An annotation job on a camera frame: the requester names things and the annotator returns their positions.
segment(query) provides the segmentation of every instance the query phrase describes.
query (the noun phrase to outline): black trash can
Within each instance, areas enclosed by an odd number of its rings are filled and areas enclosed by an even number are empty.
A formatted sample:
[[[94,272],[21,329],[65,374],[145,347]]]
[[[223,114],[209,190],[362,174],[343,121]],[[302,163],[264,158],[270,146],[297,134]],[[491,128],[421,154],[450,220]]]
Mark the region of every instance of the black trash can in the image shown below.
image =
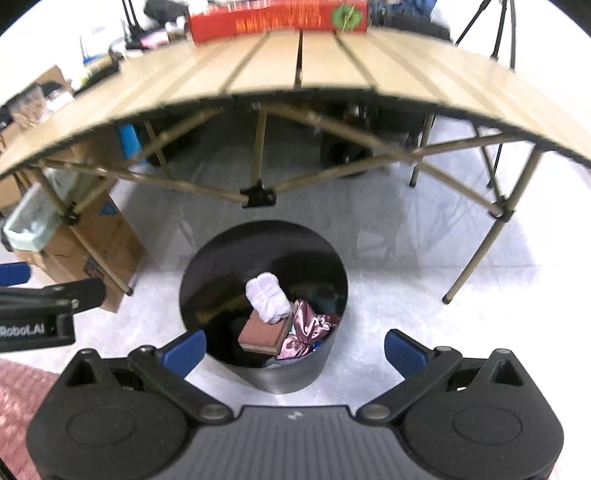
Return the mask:
[[[278,220],[236,226],[199,250],[183,277],[180,309],[187,329],[205,331],[209,355],[260,390],[291,393],[320,375],[337,327],[299,359],[244,352],[238,336],[252,312],[246,282],[267,271],[290,301],[302,299],[318,314],[343,316],[348,282],[335,249],[312,230]]]

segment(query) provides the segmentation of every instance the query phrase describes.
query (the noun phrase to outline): pink rug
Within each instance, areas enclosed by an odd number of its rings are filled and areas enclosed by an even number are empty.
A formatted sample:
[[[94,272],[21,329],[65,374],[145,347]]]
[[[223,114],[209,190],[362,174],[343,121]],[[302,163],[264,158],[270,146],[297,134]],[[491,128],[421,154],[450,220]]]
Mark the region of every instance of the pink rug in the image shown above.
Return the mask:
[[[0,359],[0,458],[18,480],[39,480],[25,435],[58,376]]]

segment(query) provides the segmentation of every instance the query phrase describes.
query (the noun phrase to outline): pink satin fabric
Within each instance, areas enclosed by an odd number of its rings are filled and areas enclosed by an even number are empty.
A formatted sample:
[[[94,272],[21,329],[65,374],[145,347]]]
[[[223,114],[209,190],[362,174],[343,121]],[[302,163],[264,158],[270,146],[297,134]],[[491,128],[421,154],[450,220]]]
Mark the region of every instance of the pink satin fabric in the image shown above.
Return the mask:
[[[304,300],[295,301],[293,318],[295,333],[290,332],[287,335],[280,354],[275,357],[277,360],[307,355],[312,351],[313,343],[324,338],[340,322],[337,315],[316,315]]]

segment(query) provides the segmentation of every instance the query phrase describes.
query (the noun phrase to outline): white container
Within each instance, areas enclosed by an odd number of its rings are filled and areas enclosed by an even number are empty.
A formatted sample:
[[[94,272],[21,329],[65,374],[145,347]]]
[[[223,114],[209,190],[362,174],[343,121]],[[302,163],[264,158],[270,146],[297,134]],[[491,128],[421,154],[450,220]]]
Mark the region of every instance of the white container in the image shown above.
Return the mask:
[[[67,170],[47,168],[45,174],[54,190],[68,205],[74,197],[82,196],[95,180]],[[4,225],[4,233],[13,248],[41,252],[49,243],[61,218],[53,208],[47,193],[38,183],[22,198]]]

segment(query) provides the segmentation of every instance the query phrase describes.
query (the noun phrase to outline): wooden table top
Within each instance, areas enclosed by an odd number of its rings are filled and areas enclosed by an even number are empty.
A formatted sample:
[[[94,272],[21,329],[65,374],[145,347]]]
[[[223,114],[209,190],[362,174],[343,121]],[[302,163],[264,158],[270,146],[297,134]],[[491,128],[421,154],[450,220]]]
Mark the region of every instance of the wooden table top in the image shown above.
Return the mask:
[[[176,105],[278,92],[331,92],[343,100],[469,118],[538,142],[591,167],[591,135],[546,96],[498,63],[450,43],[397,30],[242,35],[202,45],[173,44],[138,59],[81,94],[45,123],[22,134],[0,156],[0,178],[102,126]]]

